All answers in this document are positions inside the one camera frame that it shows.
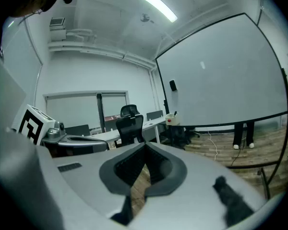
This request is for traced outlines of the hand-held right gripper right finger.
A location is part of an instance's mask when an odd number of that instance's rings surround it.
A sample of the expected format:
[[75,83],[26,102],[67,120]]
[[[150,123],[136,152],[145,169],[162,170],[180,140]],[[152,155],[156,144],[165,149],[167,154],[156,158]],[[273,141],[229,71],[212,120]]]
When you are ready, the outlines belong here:
[[266,203],[253,186],[217,161],[163,144],[157,147],[180,158],[186,165],[187,175],[170,195],[147,198],[132,220],[132,230],[225,229],[226,208],[213,188],[220,176],[225,177],[228,185],[254,211]]

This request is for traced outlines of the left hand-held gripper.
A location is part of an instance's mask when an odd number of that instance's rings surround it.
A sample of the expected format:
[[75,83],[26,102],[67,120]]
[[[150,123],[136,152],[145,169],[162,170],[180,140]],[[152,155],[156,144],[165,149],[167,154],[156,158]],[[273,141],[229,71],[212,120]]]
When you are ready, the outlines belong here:
[[16,126],[16,132],[27,137],[35,145],[57,144],[58,152],[97,153],[109,150],[108,143],[101,139],[85,136],[66,137],[64,124],[56,121],[38,108],[27,105]]

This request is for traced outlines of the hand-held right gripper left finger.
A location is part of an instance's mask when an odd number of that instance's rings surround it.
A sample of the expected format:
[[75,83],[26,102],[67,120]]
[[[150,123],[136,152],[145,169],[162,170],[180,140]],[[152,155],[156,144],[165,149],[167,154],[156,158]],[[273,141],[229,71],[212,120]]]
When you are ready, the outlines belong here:
[[117,162],[144,146],[52,158],[44,150],[44,179],[60,211],[60,230],[138,230],[131,225],[130,186],[114,173]]

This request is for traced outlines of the white plastic marker box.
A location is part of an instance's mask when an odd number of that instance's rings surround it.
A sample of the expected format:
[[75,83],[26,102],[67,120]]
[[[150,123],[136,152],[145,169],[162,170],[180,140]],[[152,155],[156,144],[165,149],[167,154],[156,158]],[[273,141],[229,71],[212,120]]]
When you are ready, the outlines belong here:
[[174,113],[166,114],[165,122],[167,126],[178,126],[180,123],[179,114],[177,113],[176,116]]

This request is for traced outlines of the large black-framed whiteboard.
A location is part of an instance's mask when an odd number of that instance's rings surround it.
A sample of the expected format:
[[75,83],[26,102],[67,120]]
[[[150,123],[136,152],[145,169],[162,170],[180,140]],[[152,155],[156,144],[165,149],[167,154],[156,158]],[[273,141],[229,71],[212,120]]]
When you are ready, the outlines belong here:
[[263,32],[245,13],[189,35],[156,63],[167,113],[177,111],[179,126],[226,126],[288,113],[284,71]]

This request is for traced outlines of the black desk divider panel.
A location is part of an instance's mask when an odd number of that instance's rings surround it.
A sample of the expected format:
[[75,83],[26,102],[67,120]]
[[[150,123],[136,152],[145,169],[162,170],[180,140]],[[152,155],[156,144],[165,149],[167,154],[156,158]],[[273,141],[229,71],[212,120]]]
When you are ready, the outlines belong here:
[[164,116],[164,114],[163,114],[162,110],[149,112],[146,114],[147,121],[155,120],[155,119],[161,118],[163,116]]
[[75,136],[89,136],[90,135],[90,129],[88,125],[66,127],[65,132],[68,135],[75,135]]

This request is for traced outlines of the window with grey blinds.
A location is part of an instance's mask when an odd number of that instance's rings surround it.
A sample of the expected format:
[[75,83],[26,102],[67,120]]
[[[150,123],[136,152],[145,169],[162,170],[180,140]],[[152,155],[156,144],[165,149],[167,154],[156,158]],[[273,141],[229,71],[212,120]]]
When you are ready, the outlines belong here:
[[106,132],[105,123],[129,104],[127,91],[77,91],[45,94],[46,112],[65,127],[88,125],[91,134]]

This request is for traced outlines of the black mesh office chair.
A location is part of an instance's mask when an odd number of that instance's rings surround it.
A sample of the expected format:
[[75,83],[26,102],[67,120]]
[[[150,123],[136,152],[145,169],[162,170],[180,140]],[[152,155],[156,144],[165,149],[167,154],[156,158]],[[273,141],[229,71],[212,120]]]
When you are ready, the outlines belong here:
[[145,142],[142,135],[144,117],[137,110],[135,104],[125,105],[120,110],[120,118],[116,121],[116,128],[121,139],[121,146]]

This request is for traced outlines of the black swivel chair base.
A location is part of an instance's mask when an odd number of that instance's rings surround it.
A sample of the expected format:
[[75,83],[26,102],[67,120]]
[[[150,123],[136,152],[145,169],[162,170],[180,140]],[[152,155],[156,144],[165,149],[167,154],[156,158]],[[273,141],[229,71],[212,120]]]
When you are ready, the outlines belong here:
[[179,148],[183,148],[185,145],[191,144],[191,138],[194,135],[197,135],[199,138],[200,135],[196,134],[195,127],[181,127],[175,126],[172,129],[173,135],[173,144]]

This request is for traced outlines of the white ceiling pipes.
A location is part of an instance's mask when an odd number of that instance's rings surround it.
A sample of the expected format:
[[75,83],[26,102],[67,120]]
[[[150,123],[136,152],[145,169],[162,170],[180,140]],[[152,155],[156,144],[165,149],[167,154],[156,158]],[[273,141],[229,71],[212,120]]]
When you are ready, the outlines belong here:
[[77,51],[80,53],[101,55],[127,61],[150,70],[156,68],[155,61],[148,60],[129,51],[117,49],[111,46],[96,45],[84,42],[58,41],[48,43],[48,50],[49,52]]

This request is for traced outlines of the white air conditioner unit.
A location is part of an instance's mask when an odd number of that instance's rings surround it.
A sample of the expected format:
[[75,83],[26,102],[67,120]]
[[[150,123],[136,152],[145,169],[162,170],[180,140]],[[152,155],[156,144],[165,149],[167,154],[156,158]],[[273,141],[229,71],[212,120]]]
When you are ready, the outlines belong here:
[[52,18],[49,25],[51,42],[63,41],[66,39],[65,18]]

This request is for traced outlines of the long ceiling light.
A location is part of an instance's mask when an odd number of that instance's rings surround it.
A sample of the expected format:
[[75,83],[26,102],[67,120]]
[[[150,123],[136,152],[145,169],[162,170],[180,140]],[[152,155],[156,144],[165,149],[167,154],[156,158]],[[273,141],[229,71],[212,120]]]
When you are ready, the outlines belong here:
[[158,11],[160,11],[171,23],[175,22],[178,18],[175,13],[162,1],[162,0],[145,0]]

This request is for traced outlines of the white vertical wall pipe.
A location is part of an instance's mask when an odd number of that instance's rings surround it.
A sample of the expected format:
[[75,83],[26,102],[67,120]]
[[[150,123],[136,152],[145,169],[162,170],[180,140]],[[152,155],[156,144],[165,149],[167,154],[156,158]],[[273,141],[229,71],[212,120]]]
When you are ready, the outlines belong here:
[[154,79],[153,79],[153,76],[152,76],[152,73],[151,73],[150,70],[148,70],[148,76],[149,76],[149,79],[150,79],[150,85],[151,85],[151,89],[152,89],[152,95],[153,95],[153,99],[154,99],[155,108],[156,108],[157,111],[159,111],[160,107],[159,107],[158,95],[157,95],[157,92],[156,92]]

